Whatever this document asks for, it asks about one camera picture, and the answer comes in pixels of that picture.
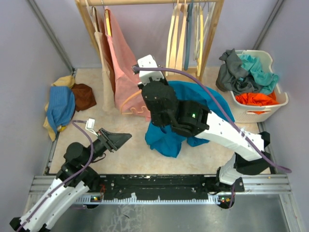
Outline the orange hanger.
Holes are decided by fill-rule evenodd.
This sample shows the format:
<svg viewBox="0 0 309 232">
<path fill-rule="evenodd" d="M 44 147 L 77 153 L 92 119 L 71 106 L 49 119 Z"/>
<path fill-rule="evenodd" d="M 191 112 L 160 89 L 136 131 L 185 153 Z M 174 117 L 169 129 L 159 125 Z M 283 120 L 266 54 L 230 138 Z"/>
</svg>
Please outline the orange hanger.
<svg viewBox="0 0 309 232">
<path fill-rule="evenodd" d="M 141 95 L 141 90 L 138 90 L 129 96 L 120 106 L 120 113 L 122 115 L 136 115 L 143 117 L 150 117 L 150 111 L 147 109 L 145 102 Z"/>
</svg>

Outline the blue t-shirt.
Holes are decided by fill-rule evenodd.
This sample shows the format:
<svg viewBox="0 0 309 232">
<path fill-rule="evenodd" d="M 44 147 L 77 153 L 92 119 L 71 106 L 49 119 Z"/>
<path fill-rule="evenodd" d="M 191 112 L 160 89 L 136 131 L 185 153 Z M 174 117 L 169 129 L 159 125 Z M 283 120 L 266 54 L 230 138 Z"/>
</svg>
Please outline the blue t-shirt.
<svg viewBox="0 0 309 232">
<path fill-rule="evenodd" d="M 226 116 L 220 111 L 217 104 L 198 84 L 170 81 L 169 85 L 174 88 L 179 100 L 192 100 L 200 104 L 207 105 L 211 111 L 215 112 L 220 118 L 227 121 Z M 154 126 L 152 122 L 149 123 L 148 130 L 145 134 L 145 141 L 147 145 L 150 146 L 151 150 L 155 149 L 160 154 L 173 158 L 176 158 L 180 153 L 183 141 L 187 141 L 191 147 L 196 147 L 209 142 L 205 139 L 195 137 L 186 138 L 180 136 L 174 133 L 170 126 L 160 128 Z"/>
</svg>

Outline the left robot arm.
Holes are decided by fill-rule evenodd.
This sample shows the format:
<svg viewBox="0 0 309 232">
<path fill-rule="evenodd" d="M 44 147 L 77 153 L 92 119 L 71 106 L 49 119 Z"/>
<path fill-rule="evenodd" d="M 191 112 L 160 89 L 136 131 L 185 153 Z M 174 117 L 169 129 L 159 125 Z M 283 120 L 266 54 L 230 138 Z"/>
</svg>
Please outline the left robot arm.
<svg viewBox="0 0 309 232">
<path fill-rule="evenodd" d="M 111 133 L 99 129 L 97 139 L 88 147 L 79 142 L 71 143 L 64 154 L 65 163 L 53 179 L 48 190 L 23 216 L 13 218 L 10 226 L 16 232 L 48 232 L 76 200 L 100 187 L 99 174 L 90 164 L 106 151 L 120 149 L 132 135 Z"/>
</svg>

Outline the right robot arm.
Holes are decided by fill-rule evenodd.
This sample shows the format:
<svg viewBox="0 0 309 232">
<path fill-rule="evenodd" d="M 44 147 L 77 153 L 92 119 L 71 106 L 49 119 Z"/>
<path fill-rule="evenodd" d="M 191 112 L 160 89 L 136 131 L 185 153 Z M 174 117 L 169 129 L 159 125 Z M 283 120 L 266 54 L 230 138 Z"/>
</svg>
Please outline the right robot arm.
<svg viewBox="0 0 309 232">
<path fill-rule="evenodd" d="M 267 169 L 270 143 L 267 132 L 259 134 L 237 131 L 227 117 L 220 117 L 207 103 L 178 99 L 174 87 L 153 81 L 141 90 L 151 123 L 145 139 L 151 148 L 165 156 L 178 155 L 184 139 L 192 143 L 208 140 L 234 152 L 232 158 L 218 168 L 216 187 L 227 191 L 243 175 L 257 175 Z"/>
</svg>

